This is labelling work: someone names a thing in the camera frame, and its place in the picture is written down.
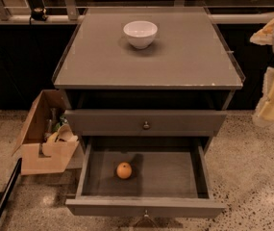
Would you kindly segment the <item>closed grey top drawer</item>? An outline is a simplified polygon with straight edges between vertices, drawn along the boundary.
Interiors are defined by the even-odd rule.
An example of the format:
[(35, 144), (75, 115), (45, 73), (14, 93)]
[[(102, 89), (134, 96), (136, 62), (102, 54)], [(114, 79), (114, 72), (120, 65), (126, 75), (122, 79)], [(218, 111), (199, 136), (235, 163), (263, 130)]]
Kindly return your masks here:
[(214, 110), (66, 110), (75, 134), (82, 136), (212, 137), (226, 113)]

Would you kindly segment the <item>grey drawer cabinet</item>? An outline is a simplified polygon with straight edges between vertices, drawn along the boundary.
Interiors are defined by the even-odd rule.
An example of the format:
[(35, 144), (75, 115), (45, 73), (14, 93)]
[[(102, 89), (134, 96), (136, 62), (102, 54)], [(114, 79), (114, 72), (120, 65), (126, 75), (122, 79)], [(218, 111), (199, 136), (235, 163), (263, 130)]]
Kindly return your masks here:
[[(154, 41), (134, 48), (123, 28), (157, 25)], [(237, 63), (199, 7), (91, 8), (54, 75), (67, 110), (225, 112), (242, 88)]]

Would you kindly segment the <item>black bar on floor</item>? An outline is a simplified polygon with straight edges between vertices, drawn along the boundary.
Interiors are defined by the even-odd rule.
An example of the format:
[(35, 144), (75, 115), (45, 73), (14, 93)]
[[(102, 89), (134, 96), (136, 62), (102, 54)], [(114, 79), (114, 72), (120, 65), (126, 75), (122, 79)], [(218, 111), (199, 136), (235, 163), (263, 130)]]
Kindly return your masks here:
[(0, 194), (0, 218), (6, 208), (8, 201), (9, 201), (9, 198), (11, 196), (11, 193), (12, 193), (12, 190), (16, 183), (16, 180), (18, 179), (18, 176), (20, 175), (21, 164), (22, 164), (22, 159), (19, 158), (14, 166), (11, 177), (10, 177), (5, 189)]

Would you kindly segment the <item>bottom drawer knob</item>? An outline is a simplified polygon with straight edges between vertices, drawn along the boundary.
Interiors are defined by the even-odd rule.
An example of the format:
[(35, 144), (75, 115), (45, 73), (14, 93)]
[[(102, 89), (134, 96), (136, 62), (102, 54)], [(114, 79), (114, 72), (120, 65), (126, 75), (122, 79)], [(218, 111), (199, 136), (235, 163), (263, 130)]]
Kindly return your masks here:
[(143, 216), (134, 224), (134, 230), (150, 231), (151, 229), (157, 230), (158, 225), (150, 218), (148, 211), (145, 210)]

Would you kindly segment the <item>white ceramic bowl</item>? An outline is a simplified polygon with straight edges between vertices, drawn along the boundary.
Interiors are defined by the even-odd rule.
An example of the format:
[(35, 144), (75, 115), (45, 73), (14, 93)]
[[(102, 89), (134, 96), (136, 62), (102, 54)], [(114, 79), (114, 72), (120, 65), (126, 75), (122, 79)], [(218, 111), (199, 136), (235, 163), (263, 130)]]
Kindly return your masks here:
[(154, 41), (157, 32), (157, 25), (150, 21), (132, 21), (123, 28), (127, 41), (136, 49), (148, 47)]

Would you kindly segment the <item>brown cardboard box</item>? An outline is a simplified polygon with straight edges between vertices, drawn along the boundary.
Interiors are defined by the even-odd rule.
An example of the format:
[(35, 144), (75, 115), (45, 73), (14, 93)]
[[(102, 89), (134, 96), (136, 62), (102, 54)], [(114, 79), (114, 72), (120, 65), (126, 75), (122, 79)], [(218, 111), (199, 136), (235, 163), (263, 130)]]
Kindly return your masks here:
[(59, 129), (57, 137), (44, 140), (45, 124), (51, 116), (51, 108), (59, 108), (62, 113), (65, 111), (59, 90), (43, 90), (38, 95), (17, 137), (12, 153), (21, 152), (22, 175), (64, 172), (79, 145), (78, 137), (68, 124)]

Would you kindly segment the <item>open grey middle drawer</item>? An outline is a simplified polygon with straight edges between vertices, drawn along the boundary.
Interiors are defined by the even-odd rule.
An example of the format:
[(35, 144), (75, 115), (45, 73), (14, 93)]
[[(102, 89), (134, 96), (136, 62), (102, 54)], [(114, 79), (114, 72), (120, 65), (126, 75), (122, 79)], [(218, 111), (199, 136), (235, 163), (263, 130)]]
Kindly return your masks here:
[[(116, 168), (127, 162), (128, 179)], [(91, 137), (76, 195), (66, 201), (76, 216), (214, 218), (215, 200), (201, 142), (196, 138)]]

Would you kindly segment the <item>bottles inside cardboard box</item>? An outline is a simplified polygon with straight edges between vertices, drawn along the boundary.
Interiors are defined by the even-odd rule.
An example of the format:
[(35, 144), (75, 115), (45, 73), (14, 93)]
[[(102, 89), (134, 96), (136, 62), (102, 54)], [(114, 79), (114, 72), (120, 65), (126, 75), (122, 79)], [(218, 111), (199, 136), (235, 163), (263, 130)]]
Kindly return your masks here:
[(68, 123), (64, 114), (60, 111), (59, 108), (50, 109), (51, 116), (46, 120), (44, 140), (47, 141), (52, 136), (57, 137), (59, 129)]

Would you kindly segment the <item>orange fruit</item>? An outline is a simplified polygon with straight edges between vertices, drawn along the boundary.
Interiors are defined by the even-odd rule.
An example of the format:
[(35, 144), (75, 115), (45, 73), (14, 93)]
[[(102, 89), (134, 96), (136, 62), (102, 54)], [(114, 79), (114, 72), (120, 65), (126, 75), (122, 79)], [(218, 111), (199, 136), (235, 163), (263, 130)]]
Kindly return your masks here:
[(129, 163), (120, 163), (116, 168), (116, 174), (120, 179), (128, 179), (132, 175), (132, 167)]

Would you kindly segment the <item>black round object on ledge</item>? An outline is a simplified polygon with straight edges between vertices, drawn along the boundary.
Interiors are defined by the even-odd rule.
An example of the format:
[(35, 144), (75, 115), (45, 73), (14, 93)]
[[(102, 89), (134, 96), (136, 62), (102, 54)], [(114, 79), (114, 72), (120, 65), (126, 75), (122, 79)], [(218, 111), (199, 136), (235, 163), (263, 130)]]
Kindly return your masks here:
[(31, 18), (37, 21), (45, 21), (47, 19), (45, 8), (34, 8), (31, 12)]

